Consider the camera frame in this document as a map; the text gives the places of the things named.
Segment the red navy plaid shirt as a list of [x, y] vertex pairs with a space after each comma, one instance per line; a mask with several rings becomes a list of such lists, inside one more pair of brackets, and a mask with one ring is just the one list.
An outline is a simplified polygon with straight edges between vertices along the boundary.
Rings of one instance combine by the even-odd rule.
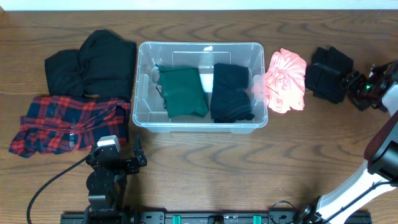
[[36, 96], [9, 152], [28, 158], [90, 150], [103, 136], [115, 135], [120, 145], [129, 142], [131, 103], [120, 98]]

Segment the green garment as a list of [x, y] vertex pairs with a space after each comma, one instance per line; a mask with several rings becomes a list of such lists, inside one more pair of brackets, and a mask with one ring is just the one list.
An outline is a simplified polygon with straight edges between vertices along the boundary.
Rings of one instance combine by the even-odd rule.
[[159, 65], [157, 86], [168, 117], [196, 116], [203, 118], [209, 112], [208, 97], [204, 92], [199, 70], [187, 65]]

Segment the pink garment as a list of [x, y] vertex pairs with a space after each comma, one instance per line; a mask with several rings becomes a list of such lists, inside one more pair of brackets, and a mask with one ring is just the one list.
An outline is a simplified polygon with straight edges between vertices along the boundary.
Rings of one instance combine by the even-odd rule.
[[302, 111], [306, 67], [306, 61], [298, 54], [281, 48], [273, 53], [268, 70], [255, 76], [251, 92], [276, 113]]

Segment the large black garment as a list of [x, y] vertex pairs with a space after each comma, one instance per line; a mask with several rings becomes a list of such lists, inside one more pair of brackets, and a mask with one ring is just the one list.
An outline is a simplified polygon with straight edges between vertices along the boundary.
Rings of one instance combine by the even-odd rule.
[[135, 42], [110, 30], [96, 30], [80, 49], [61, 50], [45, 59], [49, 93], [129, 101], [136, 56]]

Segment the navy garment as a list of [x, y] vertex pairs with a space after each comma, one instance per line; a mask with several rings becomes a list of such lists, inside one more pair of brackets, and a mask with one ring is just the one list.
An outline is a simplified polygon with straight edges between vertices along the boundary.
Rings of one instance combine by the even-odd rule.
[[210, 103], [215, 123], [235, 123], [253, 120], [251, 101], [247, 94], [249, 69], [239, 65], [214, 65], [213, 89]]

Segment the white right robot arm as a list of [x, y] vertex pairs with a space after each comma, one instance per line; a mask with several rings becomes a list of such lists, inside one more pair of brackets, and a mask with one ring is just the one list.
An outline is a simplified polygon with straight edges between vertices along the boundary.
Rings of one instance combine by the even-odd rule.
[[397, 61], [373, 66], [368, 77], [354, 70], [340, 86], [357, 109], [372, 107], [391, 117], [369, 142], [359, 169], [308, 205], [294, 223], [344, 223], [372, 199], [397, 188]]

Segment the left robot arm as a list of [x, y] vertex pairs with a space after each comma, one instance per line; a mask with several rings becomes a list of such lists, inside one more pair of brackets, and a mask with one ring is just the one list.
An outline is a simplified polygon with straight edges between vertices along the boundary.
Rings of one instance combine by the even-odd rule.
[[139, 173], [139, 169], [147, 165], [147, 158], [139, 136], [134, 140], [132, 157], [122, 159], [120, 150], [117, 136], [104, 136], [86, 159], [86, 163], [93, 168], [86, 181], [90, 203], [84, 214], [86, 224], [138, 222], [134, 212], [124, 206], [124, 194], [128, 175]]

